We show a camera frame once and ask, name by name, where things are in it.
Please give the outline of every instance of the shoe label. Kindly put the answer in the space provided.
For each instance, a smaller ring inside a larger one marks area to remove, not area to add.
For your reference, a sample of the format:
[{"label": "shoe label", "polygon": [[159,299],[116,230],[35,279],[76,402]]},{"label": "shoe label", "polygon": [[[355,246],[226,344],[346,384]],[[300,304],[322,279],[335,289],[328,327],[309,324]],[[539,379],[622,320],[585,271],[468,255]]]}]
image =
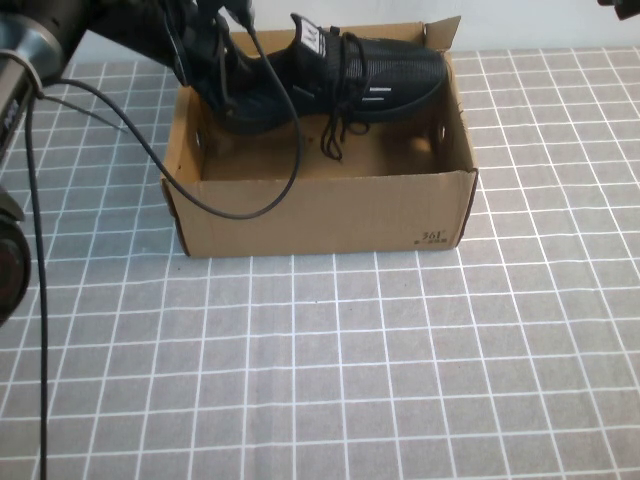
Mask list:
[{"label": "shoe label", "polygon": [[318,27],[306,18],[300,18],[301,36],[300,41],[309,50],[324,57],[326,54],[325,38],[320,33]]}]

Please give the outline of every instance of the shoe tongue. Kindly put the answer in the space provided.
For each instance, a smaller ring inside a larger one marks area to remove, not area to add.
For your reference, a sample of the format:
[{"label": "shoe tongue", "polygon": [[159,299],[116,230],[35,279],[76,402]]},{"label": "shoe tongue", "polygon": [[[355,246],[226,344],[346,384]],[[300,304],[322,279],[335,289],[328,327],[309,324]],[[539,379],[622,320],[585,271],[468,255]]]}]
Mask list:
[{"label": "shoe tongue", "polygon": [[293,41],[298,75],[308,81],[325,79],[327,76],[327,33],[295,13],[291,18],[296,24]]}]

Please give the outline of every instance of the grid mat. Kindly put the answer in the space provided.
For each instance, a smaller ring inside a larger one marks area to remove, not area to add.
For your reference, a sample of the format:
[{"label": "grid mat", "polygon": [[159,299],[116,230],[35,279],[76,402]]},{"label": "grid mat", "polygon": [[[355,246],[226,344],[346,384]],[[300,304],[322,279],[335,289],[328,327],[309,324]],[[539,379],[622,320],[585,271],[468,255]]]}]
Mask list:
[{"label": "grid mat", "polygon": [[[187,259],[133,137],[40,106],[50,478],[640,478],[640,52],[454,57],[482,177],[437,254]],[[70,74],[163,153],[171,73]],[[0,168],[29,209],[22,137]],[[36,300],[0,331],[2,480],[37,473]]]}]

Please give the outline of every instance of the white wall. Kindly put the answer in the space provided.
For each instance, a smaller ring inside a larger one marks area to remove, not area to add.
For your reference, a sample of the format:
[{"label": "white wall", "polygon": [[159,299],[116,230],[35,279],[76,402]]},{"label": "white wall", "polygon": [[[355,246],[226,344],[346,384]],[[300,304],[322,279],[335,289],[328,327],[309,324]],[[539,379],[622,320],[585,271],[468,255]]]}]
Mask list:
[{"label": "white wall", "polygon": [[[253,0],[258,29],[290,28],[289,14],[320,25],[367,25],[462,15],[454,49],[640,45],[640,16],[620,22],[597,0]],[[78,61],[136,56],[89,33]]]}]

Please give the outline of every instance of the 361 logo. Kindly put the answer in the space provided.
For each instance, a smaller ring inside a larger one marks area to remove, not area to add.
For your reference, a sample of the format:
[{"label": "361 logo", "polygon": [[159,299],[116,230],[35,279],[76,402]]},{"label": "361 logo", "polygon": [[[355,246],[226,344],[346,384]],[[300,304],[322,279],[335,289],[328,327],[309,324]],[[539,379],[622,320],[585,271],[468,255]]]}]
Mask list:
[{"label": "361 logo", "polygon": [[416,240],[414,243],[419,245],[421,243],[426,245],[435,245],[440,243],[447,243],[449,239],[447,238],[446,230],[436,230],[432,232],[424,232],[422,234],[421,240]]}]

